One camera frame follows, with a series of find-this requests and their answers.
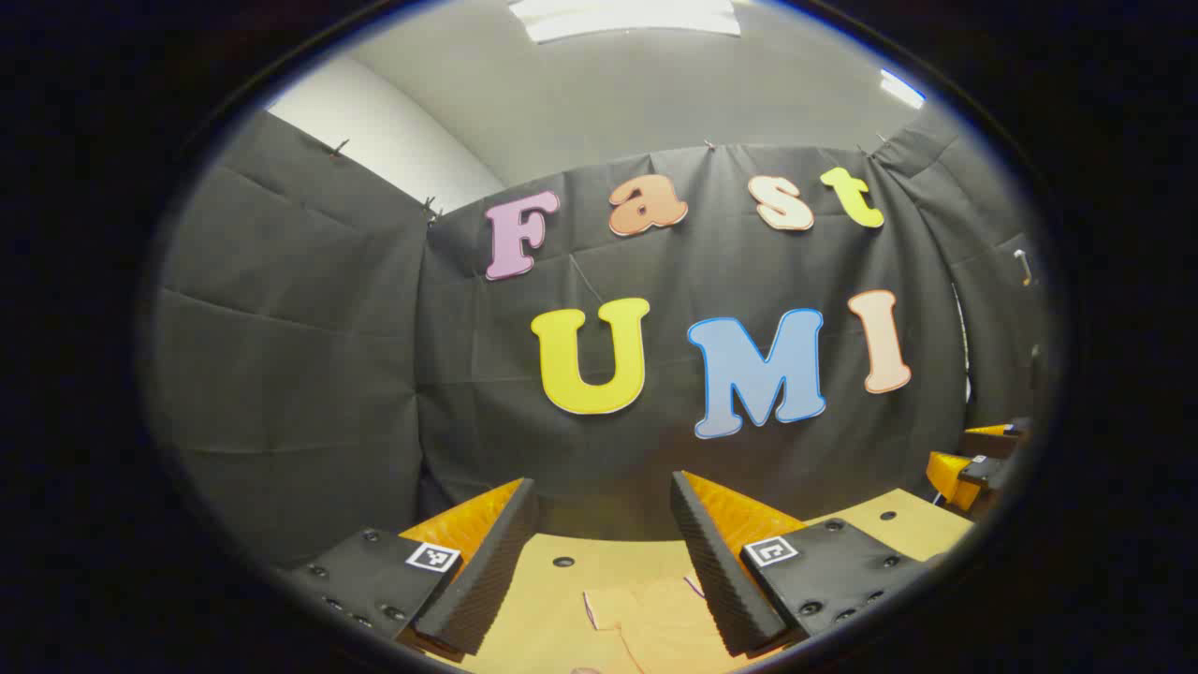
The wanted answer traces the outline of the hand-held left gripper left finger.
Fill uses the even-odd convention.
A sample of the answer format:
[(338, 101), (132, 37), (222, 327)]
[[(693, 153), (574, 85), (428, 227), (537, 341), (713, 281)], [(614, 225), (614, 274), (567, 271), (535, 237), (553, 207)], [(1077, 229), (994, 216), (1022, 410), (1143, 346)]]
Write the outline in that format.
[(536, 482), (521, 476), (419, 523), (365, 521), (283, 567), (282, 583), (357, 638), (460, 660), (488, 639), (538, 508)]

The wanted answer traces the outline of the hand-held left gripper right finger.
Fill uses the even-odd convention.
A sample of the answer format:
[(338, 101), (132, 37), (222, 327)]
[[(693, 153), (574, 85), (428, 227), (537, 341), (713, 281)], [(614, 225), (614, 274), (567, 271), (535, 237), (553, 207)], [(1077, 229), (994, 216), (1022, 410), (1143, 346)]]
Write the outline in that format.
[(869, 614), (928, 571), (843, 518), (806, 524), (689, 470), (670, 503), (731, 655), (762, 655)]

